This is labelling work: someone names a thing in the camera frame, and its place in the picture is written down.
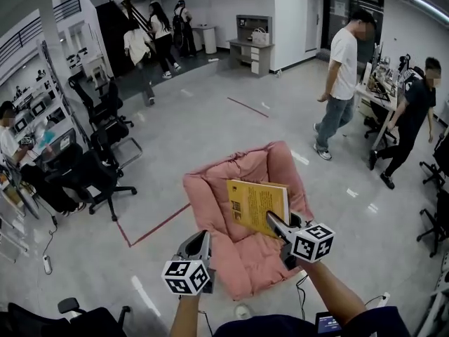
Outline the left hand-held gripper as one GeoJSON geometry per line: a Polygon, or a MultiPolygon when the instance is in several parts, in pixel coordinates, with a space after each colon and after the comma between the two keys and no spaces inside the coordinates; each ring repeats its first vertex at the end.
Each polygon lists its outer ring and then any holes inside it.
{"type": "Polygon", "coordinates": [[[179,246],[175,258],[164,265],[161,278],[168,290],[179,296],[211,294],[214,289],[215,273],[210,265],[210,233],[197,232],[179,246]]]}

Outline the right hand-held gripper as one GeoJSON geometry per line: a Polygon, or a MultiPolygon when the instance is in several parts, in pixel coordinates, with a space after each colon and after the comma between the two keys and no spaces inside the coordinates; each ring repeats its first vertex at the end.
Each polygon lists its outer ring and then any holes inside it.
{"type": "Polygon", "coordinates": [[[301,216],[290,214],[290,225],[286,225],[274,212],[266,213],[266,221],[274,234],[285,245],[280,258],[288,270],[292,270],[300,261],[315,263],[330,253],[335,232],[324,223],[311,223],[302,227],[301,216]]]}

